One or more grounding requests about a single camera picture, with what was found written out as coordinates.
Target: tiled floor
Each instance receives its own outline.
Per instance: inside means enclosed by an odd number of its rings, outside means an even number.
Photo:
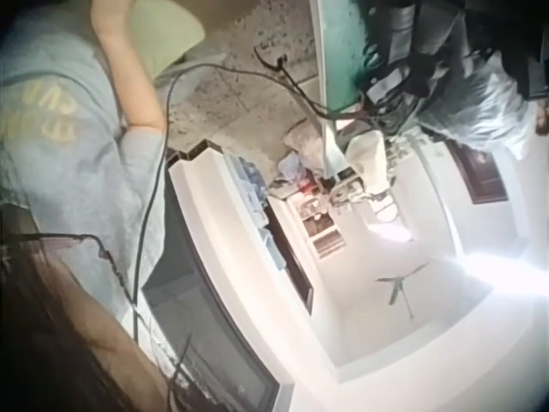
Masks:
[[[308,0],[260,0],[248,15],[188,53],[189,59],[225,53],[223,64],[268,73],[253,48],[274,63],[287,54],[287,68],[300,82],[317,74]],[[308,82],[312,94],[317,82]],[[187,101],[172,107],[171,146],[187,149],[204,138],[254,161],[266,179],[287,149],[282,137],[305,118],[293,97],[267,80],[210,70]]]

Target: window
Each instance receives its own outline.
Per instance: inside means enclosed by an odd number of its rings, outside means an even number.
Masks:
[[[498,165],[491,154],[459,145],[453,140],[446,140],[445,143],[460,170],[473,204],[509,200]]]

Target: ceiling fan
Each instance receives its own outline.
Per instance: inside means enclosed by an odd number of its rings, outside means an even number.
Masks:
[[[393,283],[393,292],[391,293],[391,297],[389,299],[389,305],[392,306],[396,303],[396,299],[398,298],[398,294],[402,292],[402,297],[404,298],[404,301],[406,302],[406,307],[408,309],[408,313],[410,314],[410,321],[413,321],[413,313],[412,308],[410,307],[410,303],[408,302],[408,299],[406,297],[406,293],[404,292],[404,281],[416,273],[423,270],[426,266],[429,264],[422,264],[418,266],[416,269],[414,269],[412,272],[408,273],[405,276],[396,276],[396,277],[380,277],[376,280],[376,282],[385,282],[385,283]]]

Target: desk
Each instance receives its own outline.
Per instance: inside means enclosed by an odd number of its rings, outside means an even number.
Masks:
[[[317,47],[320,103],[344,111],[357,103],[354,83],[365,71],[363,50],[368,46],[364,19],[357,0],[310,0]],[[339,149],[335,122],[320,124],[324,140],[324,177],[334,177],[349,167]]]

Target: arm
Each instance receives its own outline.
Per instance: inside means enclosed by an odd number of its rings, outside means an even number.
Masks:
[[[134,0],[93,0],[92,25],[105,52],[128,126],[164,132],[165,116],[153,82],[130,40],[128,19],[133,3]]]

